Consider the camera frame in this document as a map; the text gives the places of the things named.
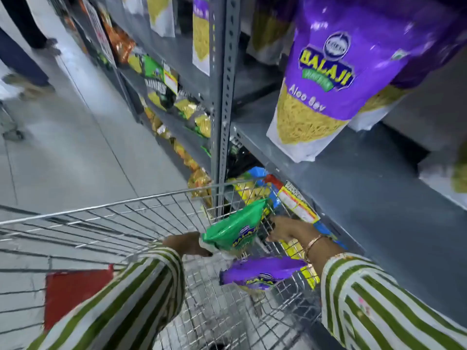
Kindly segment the purple yellow snack packet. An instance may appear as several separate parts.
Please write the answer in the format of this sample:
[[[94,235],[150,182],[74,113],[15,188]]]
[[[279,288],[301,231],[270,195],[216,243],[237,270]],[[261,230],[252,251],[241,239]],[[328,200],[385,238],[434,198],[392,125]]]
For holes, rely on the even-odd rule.
[[[193,0],[192,4],[192,63],[210,75],[209,0]]]

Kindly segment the yellow shelf price tag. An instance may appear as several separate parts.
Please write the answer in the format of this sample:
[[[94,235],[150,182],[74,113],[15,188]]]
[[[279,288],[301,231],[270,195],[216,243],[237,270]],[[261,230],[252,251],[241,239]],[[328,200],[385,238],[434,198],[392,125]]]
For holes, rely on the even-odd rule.
[[[167,62],[162,62],[163,74],[164,74],[164,83],[171,91],[178,95],[178,72],[170,67]]]
[[[277,196],[281,203],[300,220],[312,224],[320,220],[319,215],[311,208],[300,191],[290,181],[286,181],[282,185]]]

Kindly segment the white yellow snack packet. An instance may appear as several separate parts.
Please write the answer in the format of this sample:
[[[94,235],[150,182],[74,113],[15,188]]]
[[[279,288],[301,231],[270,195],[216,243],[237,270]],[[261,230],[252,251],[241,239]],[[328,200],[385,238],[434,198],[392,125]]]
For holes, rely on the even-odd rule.
[[[161,37],[175,37],[175,20],[172,0],[147,0],[151,29]]]

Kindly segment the green yellow snack packets row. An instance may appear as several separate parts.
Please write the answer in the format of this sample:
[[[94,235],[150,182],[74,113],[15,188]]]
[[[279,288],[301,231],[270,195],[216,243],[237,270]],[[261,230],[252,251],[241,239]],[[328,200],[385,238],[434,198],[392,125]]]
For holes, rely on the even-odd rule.
[[[178,84],[178,95],[174,94],[164,83],[162,62],[157,62],[141,48],[135,46],[128,59],[129,67],[144,79],[146,98],[161,111],[179,117],[183,127],[199,137],[203,143],[200,149],[207,158],[211,158],[209,140],[212,134],[212,121],[210,113],[198,101],[193,94]],[[153,131],[159,136],[172,140],[175,152],[184,160],[184,165],[190,168],[189,188],[205,187],[212,182],[207,172],[211,163],[199,164],[186,150],[179,139],[173,136],[167,125],[162,124],[161,119],[148,107],[145,108],[147,116],[152,116]]]

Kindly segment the large purple snack packet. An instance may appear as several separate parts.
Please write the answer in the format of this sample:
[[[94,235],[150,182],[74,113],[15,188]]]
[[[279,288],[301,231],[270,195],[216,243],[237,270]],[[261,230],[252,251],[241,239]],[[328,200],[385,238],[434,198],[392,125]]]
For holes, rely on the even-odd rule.
[[[456,15],[438,0],[299,0],[267,137],[293,162],[313,162]]]

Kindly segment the red cart seat flap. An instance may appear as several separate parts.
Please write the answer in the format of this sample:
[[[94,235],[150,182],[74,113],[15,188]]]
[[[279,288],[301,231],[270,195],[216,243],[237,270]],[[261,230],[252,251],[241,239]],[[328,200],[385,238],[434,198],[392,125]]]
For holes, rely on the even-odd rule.
[[[94,296],[113,276],[113,264],[106,269],[48,274],[45,278],[44,330],[49,331],[73,308]]]

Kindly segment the grey metal shelf rack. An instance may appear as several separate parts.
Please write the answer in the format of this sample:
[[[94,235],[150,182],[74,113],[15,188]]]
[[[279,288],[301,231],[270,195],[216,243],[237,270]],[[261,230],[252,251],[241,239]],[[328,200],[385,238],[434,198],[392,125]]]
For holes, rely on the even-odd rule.
[[[101,51],[82,0],[58,0]],[[179,84],[207,108],[214,134],[211,158],[203,141],[179,117],[157,109],[162,122],[207,169],[214,185],[239,181],[248,163],[258,163],[280,182],[290,181],[349,252],[376,261],[435,310],[467,328],[467,211],[443,198],[416,175],[426,151],[385,124],[357,133],[345,128],[315,162],[293,163],[266,136],[279,97],[283,62],[261,64],[248,55],[249,37],[237,31],[241,0],[220,0],[226,17],[222,70],[211,79],[190,63],[191,34],[163,40],[149,34],[146,16],[124,10],[122,0],[102,4],[114,23],[157,61],[181,75]]]

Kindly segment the person's right hand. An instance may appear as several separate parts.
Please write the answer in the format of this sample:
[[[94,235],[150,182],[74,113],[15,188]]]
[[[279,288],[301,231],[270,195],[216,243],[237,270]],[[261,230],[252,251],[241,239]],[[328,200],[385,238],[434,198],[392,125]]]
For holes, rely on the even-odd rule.
[[[284,230],[289,234],[289,241],[296,240],[299,243],[310,241],[311,238],[320,235],[317,229],[311,223],[301,220],[295,220],[285,216],[274,216],[271,218],[272,231]]]

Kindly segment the person's left hand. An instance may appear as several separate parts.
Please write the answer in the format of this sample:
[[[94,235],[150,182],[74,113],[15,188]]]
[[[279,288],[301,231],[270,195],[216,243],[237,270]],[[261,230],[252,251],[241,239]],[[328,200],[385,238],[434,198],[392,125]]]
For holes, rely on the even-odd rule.
[[[197,249],[200,246],[199,238],[200,233],[198,231],[192,231],[185,234],[168,236],[162,241],[162,245],[172,248],[181,257],[184,255],[198,256]]]

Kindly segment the person's right forearm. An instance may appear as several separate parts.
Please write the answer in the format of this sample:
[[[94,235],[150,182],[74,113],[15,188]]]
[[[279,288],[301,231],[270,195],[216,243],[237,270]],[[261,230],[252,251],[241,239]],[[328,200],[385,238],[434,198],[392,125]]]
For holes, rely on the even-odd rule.
[[[322,325],[346,350],[467,350],[467,328],[374,261],[338,253],[320,277]]]

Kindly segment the orange snack packets row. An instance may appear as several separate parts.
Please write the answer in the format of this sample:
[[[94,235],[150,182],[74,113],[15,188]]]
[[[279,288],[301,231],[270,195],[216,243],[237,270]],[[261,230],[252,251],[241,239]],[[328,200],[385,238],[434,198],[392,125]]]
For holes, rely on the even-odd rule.
[[[128,64],[128,59],[136,46],[136,43],[123,31],[110,17],[110,14],[102,4],[98,4],[98,9],[106,33],[109,37],[113,51],[118,57],[119,63]]]

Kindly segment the small purple snack packet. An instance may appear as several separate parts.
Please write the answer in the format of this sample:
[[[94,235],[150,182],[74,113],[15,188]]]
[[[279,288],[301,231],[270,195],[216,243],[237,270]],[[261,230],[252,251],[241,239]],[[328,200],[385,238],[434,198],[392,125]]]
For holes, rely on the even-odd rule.
[[[236,259],[227,270],[219,272],[219,285],[266,291],[307,266],[304,260],[289,256]]]

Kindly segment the blue yellow snack packets pile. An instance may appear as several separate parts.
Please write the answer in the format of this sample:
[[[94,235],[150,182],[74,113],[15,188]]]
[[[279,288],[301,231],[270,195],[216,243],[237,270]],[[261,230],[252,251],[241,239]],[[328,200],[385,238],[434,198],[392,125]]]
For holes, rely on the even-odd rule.
[[[265,178],[258,176],[256,171],[265,174],[264,169],[255,167],[247,174],[244,174],[242,178],[256,178],[256,181],[237,183],[234,187],[244,203],[248,202],[251,204],[260,198],[268,200],[269,207],[266,210],[267,216],[262,220],[265,228],[270,227],[272,231],[271,218],[274,216],[285,216],[295,220],[300,220],[293,212],[281,203],[277,196],[278,191],[283,184],[271,175],[266,175]],[[318,265],[318,268],[308,264],[307,267],[297,272],[300,272],[305,277],[305,281],[312,289],[320,284],[322,294],[329,294],[327,296],[323,296],[323,298],[330,300],[332,295],[338,296],[349,288],[352,285],[352,282],[354,282],[354,277],[359,277],[361,267],[365,269],[368,266],[368,263],[366,259],[361,259],[357,255],[351,253],[346,253],[343,245],[334,238],[323,223],[318,221],[317,223],[314,223],[313,226],[320,234],[328,236],[333,241],[332,252],[329,254],[330,258],[325,264]],[[267,247],[277,247],[278,252],[275,254],[265,255],[264,257],[289,256],[293,259],[304,260],[304,248],[301,247],[298,241],[268,242],[266,241],[267,236],[268,235],[266,235],[264,239],[261,239],[260,242],[265,242]],[[247,290],[243,287],[240,288],[245,291],[258,291]]]

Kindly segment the white green snack packet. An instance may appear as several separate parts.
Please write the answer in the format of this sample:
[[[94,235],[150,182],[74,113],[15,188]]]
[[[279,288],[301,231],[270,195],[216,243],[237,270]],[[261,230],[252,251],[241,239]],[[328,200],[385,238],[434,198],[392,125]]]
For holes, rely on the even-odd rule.
[[[429,153],[418,164],[418,177],[467,211],[467,138]]]

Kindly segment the gold bangle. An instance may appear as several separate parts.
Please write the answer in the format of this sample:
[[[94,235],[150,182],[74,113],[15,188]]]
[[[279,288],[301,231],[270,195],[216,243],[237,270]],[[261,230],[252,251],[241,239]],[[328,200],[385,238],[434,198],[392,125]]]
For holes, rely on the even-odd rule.
[[[318,235],[310,239],[310,241],[300,242],[303,245],[303,259],[307,264],[318,268],[318,265],[325,264],[330,258],[332,252],[333,241],[326,235]]]

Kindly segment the white hanging sign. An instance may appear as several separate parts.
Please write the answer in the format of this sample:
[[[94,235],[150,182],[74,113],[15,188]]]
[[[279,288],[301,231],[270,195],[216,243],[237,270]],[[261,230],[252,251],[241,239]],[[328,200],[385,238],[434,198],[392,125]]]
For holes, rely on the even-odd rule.
[[[102,54],[108,60],[108,62],[112,65],[112,67],[116,68],[117,65],[116,65],[116,61],[114,57],[114,52],[111,47],[108,34],[105,30],[105,27],[103,25],[102,18],[100,16],[100,13],[98,12],[98,9],[89,0],[82,0],[82,2],[87,11],[91,26],[96,34],[97,41],[101,48]]]

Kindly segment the person's left forearm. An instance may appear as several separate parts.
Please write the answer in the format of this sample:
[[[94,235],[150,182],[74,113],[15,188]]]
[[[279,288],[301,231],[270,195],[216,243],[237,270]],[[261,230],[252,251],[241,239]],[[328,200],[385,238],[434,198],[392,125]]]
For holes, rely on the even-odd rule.
[[[151,350],[184,297],[181,255],[156,243],[26,350]]]

